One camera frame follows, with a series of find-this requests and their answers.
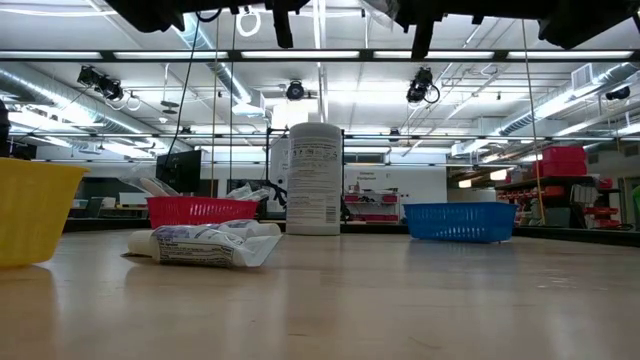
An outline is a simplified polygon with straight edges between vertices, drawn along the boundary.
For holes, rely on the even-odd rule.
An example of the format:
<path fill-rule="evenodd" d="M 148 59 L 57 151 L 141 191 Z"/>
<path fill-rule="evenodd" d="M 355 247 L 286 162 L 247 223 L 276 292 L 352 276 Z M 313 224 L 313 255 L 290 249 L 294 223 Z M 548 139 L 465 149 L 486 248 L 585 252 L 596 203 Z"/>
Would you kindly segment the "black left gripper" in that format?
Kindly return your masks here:
<path fill-rule="evenodd" d="M 220 8 L 228 8 L 232 14 L 238 14 L 241 9 L 250 6 L 263 6 L 272 10 L 276 40 L 279 47 L 290 49 L 293 47 L 293 36 L 289 23 L 289 13 L 298 12 L 310 0 L 219 0 Z"/>

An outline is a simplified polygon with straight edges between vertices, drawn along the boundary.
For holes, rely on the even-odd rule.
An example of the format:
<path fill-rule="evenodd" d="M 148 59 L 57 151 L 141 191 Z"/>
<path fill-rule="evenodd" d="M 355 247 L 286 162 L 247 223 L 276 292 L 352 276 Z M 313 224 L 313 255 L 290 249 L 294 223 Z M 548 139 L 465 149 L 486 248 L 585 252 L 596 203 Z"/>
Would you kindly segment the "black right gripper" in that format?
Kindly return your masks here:
<path fill-rule="evenodd" d="M 445 14 L 468 15 L 474 19 L 545 17 L 545 4 L 539 5 L 537 0 L 398 0 L 398 3 L 395 21 L 401 26 L 416 25 L 413 59 L 424 59 L 428 55 L 434 24 Z"/>

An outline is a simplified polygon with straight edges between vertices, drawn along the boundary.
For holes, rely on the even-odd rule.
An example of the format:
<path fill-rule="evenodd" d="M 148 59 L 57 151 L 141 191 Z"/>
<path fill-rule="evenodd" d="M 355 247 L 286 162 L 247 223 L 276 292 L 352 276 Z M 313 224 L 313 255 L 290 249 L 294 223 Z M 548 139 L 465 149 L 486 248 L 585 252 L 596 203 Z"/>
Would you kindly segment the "toothbrush with green bristles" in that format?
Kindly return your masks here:
<path fill-rule="evenodd" d="M 179 193 L 176 190 L 154 177 L 126 175 L 119 177 L 119 180 L 122 183 L 133 186 L 153 197 L 179 196 Z"/>

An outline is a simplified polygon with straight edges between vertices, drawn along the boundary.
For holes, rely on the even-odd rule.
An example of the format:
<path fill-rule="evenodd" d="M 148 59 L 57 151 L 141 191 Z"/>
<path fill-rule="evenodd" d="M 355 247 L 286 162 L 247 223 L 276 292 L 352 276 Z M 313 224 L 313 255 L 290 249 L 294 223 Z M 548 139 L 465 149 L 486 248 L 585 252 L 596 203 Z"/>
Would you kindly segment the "travel toothpaste tube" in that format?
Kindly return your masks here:
<path fill-rule="evenodd" d="M 253 268 L 264 263 L 281 237 L 276 225 L 256 222 L 161 226 L 133 232 L 124 255 L 162 265 Z"/>

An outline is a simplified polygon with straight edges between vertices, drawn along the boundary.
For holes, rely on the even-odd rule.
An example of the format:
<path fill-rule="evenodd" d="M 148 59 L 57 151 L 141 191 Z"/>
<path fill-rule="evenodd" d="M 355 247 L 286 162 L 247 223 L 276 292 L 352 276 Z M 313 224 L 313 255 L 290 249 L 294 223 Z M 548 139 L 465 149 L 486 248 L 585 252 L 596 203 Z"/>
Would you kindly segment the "long overhead light bar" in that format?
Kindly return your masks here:
<path fill-rule="evenodd" d="M 0 62 L 182 63 L 182 62 L 411 62 L 409 50 L 0 50 Z M 431 50 L 425 63 L 640 62 L 638 50 Z"/>

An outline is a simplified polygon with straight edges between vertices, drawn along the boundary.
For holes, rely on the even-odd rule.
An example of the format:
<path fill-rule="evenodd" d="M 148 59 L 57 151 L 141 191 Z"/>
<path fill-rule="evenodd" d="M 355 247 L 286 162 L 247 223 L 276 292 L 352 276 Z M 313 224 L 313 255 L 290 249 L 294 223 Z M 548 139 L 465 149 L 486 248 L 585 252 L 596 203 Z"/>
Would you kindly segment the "white wipes canister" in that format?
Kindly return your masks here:
<path fill-rule="evenodd" d="M 341 129 L 301 123 L 289 133 L 286 232 L 334 236 L 340 233 L 343 181 Z"/>

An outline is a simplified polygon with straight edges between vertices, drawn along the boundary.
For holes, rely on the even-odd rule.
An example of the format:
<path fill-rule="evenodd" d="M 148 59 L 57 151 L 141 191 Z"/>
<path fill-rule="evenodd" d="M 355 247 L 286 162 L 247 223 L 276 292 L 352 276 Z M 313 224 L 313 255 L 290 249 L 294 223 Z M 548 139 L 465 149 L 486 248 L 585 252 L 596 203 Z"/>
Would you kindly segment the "black computer monitor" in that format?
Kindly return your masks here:
<path fill-rule="evenodd" d="M 201 162 L 201 150 L 159 156 L 156 178 L 178 193 L 195 193 L 200 188 Z"/>

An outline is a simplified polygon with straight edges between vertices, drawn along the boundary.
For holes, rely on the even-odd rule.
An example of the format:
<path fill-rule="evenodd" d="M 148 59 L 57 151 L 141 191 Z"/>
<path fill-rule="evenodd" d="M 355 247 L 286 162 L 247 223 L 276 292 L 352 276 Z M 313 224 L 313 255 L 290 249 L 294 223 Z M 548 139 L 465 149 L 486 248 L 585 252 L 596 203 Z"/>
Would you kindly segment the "red storage bin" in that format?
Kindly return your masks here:
<path fill-rule="evenodd" d="M 580 146 L 546 147 L 542 151 L 541 171 L 545 177 L 585 176 L 586 153 Z"/>

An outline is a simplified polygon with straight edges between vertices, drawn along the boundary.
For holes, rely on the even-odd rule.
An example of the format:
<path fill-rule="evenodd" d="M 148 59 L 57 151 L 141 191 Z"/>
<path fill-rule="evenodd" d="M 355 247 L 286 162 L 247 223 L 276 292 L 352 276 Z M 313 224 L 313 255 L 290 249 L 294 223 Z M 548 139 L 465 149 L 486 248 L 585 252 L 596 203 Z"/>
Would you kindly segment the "blue plastic basket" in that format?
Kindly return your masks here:
<path fill-rule="evenodd" d="M 512 237 L 517 206 L 501 202 L 406 204 L 414 239 L 498 243 Z"/>

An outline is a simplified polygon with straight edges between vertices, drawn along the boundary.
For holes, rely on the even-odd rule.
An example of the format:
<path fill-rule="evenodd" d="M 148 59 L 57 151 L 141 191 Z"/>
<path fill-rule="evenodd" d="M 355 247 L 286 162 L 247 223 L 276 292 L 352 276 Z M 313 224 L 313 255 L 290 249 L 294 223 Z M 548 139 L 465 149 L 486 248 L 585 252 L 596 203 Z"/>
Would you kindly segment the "red plastic basket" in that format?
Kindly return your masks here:
<path fill-rule="evenodd" d="M 226 198 L 165 196 L 148 197 L 147 207 L 153 229 L 165 225 L 218 224 L 253 219 L 258 203 Z"/>

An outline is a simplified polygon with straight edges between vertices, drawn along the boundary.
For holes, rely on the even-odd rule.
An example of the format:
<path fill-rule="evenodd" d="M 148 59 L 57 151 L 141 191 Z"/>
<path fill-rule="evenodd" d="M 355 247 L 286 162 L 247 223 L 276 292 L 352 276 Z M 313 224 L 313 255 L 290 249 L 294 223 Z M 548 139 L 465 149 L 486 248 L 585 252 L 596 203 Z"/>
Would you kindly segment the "dark shelf unit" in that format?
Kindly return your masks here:
<path fill-rule="evenodd" d="M 631 231 L 622 191 L 610 178 L 556 176 L 496 188 L 496 198 L 517 206 L 515 224 L 583 230 Z"/>

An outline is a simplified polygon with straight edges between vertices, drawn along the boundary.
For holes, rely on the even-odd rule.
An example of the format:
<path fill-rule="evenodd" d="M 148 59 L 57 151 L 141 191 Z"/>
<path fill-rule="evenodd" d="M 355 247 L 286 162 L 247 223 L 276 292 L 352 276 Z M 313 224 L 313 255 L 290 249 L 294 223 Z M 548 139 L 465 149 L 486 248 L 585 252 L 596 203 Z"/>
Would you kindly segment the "yellow plastic basket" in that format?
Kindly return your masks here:
<path fill-rule="evenodd" d="M 0 267 L 52 258 L 84 167 L 0 158 Z"/>

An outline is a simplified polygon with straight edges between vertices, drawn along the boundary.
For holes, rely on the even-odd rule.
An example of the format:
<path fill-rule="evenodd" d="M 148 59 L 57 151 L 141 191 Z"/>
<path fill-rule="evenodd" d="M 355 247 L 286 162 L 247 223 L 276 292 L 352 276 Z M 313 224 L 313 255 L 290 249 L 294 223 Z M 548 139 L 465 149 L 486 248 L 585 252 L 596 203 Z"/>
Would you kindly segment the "silver air duct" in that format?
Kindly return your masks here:
<path fill-rule="evenodd" d="M 195 50 L 194 59 L 205 61 L 207 68 L 216 76 L 221 87 L 231 98 L 231 111 L 234 115 L 245 117 L 264 117 L 265 104 L 263 94 L 251 88 L 235 74 L 233 63 L 225 63 L 226 56 L 219 51 L 214 42 L 201 29 L 202 22 L 194 14 L 183 16 L 184 29 L 172 27 L 180 39 Z"/>

